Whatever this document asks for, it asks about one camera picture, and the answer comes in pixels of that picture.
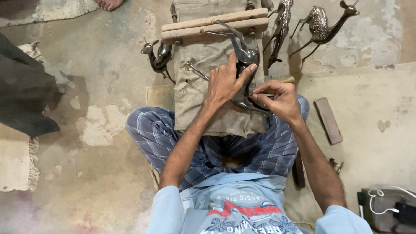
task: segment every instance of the deer ear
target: deer ear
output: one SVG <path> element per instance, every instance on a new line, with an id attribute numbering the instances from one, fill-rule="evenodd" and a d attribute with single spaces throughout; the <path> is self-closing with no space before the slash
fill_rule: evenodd
<path id="1" fill-rule="evenodd" d="M 339 5 L 340 5 L 342 8 L 345 8 L 345 9 L 347 9 L 347 8 L 348 8 L 348 5 L 345 3 L 345 1 L 344 1 L 344 0 L 342 0 L 341 2 L 339 2 Z"/>

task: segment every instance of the printed graphic on t-shirt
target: printed graphic on t-shirt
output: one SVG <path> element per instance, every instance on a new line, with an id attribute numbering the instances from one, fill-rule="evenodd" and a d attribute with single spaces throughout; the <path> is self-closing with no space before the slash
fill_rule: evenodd
<path id="1" fill-rule="evenodd" d="M 198 234 L 301 234 L 282 210 L 251 191 L 211 197 L 212 206 Z"/>

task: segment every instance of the wooden board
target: wooden board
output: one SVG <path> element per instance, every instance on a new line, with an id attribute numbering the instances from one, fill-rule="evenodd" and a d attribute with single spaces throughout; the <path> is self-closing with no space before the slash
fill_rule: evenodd
<path id="1" fill-rule="evenodd" d="M 319 120 L 325 130 L 328 141 L 331 145 L 340 143 L 342 141 L 341 132 L 338 129 L 334 114 L 326 97 L 313 102 L 316 111 L 318 112 Z"/>
<path id="2" fill-rule="evenodd" d="M 185 29 L 189 27 L 201 27 L 211 25 L 213 20 L 221 20 L 224 23 L 248 20 L 251 18 L 267 17 L 267 8 L 258 8 L 254 10 L 246 10 L 225 15 L 217 15 L 203 19 L 189 20 L 184 22 L 172 23 L 162 26 L 162 32 Z"/>
<path id="3" fill-rule="evenodd" d="M 305 174 L 303 173 L 303 162 L 302 156 L 300 156 L 300 151 L 297 152 L 295 162 L 293 162 L 292 175 L 293 181 L 299 188 L 306 187 Z"/>
<path id="4" fill-rule="evenodd" d="M 236 30 L 246 33 L 251 27 L 255 27 L 257 29 L 257 33 L 264 32 L 267 30 L 267 26 L 269 25 L 269 20 L 267 18 L 259 18 L 259 19 L 248 19 L 236 22 L 229 22 L 227 23 L 230 27 L 235 28 Z M 208 31 L 217 31 L 217 32 L 229 32 L 229 29 L 226 27 L 213 24 L 207 25 L 202 27 L 190 27 L 185 29 L 178 29 L 172 30 L 167 32 L 162 32 L 161 37 L 162 41 L 167 45 L 175 44 L 177 40 L 176 37 L 180 37 L 183 40 L 183 44 L 189 43 L 196 43 L 201 41 L 209 41 L 213 38 L 224 37 L 223 35 L 214 35 L 210 33 L 201 33 L 201 29 Z"/>

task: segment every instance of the plaid trousers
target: plaid trousers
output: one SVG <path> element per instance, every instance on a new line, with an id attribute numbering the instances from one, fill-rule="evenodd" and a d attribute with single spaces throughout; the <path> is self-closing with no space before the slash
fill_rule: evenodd
<path id="1" fill-rule="evenodd" d="M 303 119 L 309 113 L 309 102 L 297 95 Z M 180 132 L 174 130 L 175 112 L 158 107 L 136 108 L 127 118 L 126 128 L 148 162 L 160 174 L 166 160 L 178 142 Z M 221 173 L 259 173 L 287 177 L 298 147 L 292 130 L 285 121 L 271 115 L 267 133 L 241 136 L 202 136 L 195 154 L 182 180 L 179 190 L 199 184 Z M 249 159 L 237 168 L 223 168 L 222 155 Z"/>

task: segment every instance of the light blue t-shirt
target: light blue t-shirt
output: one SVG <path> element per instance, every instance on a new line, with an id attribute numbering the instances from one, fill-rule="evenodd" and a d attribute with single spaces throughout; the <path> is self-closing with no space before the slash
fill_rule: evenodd
<path id="1" fill-rule="evenodd" d="M 165 187 L 154 197 L 146 233 L 308 234 L 285 214 L 285 184 L 281 176 L 220 173 L 181 193 L 175 186 Z M 315 233 L 372 231 L 350 210 L 332 205 L 317 220 Z"/>

